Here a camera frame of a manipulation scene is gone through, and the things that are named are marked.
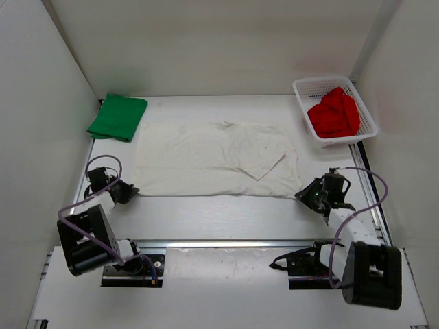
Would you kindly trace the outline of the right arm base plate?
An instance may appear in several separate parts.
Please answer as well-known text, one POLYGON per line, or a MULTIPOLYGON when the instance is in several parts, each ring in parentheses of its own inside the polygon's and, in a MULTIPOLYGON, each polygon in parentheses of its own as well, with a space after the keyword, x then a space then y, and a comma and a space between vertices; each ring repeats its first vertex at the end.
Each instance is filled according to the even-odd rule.
POLYGON ((344 289, 343 275, 348 252, 340 246, 334 251, 332 268, 329 267, 331 245, 313 245, 277 257, 272 269, 286 271, 290 290, 344 289))

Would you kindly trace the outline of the white plastic basket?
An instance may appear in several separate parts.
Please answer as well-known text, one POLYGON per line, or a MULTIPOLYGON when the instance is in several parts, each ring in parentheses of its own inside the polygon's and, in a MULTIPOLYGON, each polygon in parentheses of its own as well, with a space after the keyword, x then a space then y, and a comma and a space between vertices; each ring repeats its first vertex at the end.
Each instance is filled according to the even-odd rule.
POLYGON ((307 77, 295 80, 292 84, 294 94, 298 104, 303 112, 304 120, 310 136, 313 136, 314 143, 319 148, 333 145, 355 144, 366 138, 375 137, 378 133, 378 127, 373 121, 367 107, 362 101, 359 93, 353 86, 353 83, 344 76, 329 75, 321 77, 307 77), (337 138, 320 138, 310 121, 308 111, 321 102, 322 98, 334 88, 340 87, 344 92, 353 98, 359 113, 359 129, 353 136, 344 136, 337 138))

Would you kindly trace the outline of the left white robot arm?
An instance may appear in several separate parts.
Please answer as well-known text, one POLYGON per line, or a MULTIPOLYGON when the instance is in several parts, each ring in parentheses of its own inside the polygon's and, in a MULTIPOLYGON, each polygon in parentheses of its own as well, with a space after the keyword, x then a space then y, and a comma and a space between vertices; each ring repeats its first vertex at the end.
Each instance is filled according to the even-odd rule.
POLYGON ((117 240, 108 220, 111 210, 117 204, 128 204, 139 189, 107 170, 98 167, 87 172, 90 184, 84 192, 84 203, 57 222, 67 267, 74 276, 105 265, 133 276, 144 266, 136 243, 130 239, 117 240))

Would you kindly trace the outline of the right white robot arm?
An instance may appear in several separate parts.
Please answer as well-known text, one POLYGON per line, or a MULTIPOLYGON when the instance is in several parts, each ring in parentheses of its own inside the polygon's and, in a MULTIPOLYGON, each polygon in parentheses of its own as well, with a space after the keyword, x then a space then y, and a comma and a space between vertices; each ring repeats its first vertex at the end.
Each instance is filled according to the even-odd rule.
POLYGON ((270 268, 287 272, 291 290, 339 289, 347 304, 397 310, 403 299, 401 253, 371 234, 357 218, 372 207, 358 210, 346 202, 350 187, 350 180, 330 168, 295 194, 334 229, 335 236, 280 255, 270 268))

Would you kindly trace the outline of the aluminium left rail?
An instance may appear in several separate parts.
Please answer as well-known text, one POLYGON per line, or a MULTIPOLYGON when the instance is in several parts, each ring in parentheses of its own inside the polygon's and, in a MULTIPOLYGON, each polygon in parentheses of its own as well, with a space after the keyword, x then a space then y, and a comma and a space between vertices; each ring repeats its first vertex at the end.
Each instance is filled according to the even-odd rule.
POLYGON ((71 177, 67 183, 66 196, 64 197, 61 207, 70 206, 83 200, 82 197, 82 185, 85 180, 85 168, 91 157, 93 150, 94 140, 91 137, 87 137, 85 144, 81 147, 76 157, 71 161, 71 177))

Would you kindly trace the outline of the red cloth in basket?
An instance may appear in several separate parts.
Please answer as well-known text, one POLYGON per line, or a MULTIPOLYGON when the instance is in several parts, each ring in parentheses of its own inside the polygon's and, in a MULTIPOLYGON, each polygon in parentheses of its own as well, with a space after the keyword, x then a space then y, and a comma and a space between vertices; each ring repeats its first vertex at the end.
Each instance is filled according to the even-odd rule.
POLYGON ((355 100, 340 87, 327 93, 307 114, 320 138, 354 136, 361 125, 355 100))

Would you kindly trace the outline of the white t shirt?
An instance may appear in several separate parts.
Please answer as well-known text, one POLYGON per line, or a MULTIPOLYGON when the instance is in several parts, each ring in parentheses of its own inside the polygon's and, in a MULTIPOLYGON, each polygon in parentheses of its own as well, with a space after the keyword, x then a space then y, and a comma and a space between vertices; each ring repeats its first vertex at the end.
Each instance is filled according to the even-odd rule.
POLYGON ((132 182, 144 197, 247 195, 294 198, 295 149, 279 125, 142 125, 132 182))

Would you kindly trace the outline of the green t shirt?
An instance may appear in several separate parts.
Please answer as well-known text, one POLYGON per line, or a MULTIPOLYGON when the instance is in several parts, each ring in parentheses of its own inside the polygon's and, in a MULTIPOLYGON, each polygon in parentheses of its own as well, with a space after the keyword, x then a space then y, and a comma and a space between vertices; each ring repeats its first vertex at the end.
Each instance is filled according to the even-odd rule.
POLYGON ((108 93, 87 132, 94 139, 113 138, 130 142, 147 105, 148 102, 144 99, 108 93))

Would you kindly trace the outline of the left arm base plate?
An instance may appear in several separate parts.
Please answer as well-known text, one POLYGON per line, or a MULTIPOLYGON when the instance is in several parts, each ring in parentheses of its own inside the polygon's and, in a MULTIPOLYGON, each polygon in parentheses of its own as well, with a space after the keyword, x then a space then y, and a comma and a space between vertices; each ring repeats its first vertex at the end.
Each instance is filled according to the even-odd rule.
POLYGON ((161 288, 165 272, 164 249, 142 249, 152 263, 144 258, 131 260, 126 265, 106 265, 101 286, 114 288, 161 288))

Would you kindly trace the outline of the aluminium front rail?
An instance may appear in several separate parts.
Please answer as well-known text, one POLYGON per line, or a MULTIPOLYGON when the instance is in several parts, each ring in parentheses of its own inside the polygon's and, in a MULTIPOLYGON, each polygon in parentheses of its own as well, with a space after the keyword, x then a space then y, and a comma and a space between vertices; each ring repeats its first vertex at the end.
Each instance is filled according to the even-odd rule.
POLYGON ((238 239, 238 240, 135 240, 142 248, 295 248, 313 245, 315 239, 238 239))

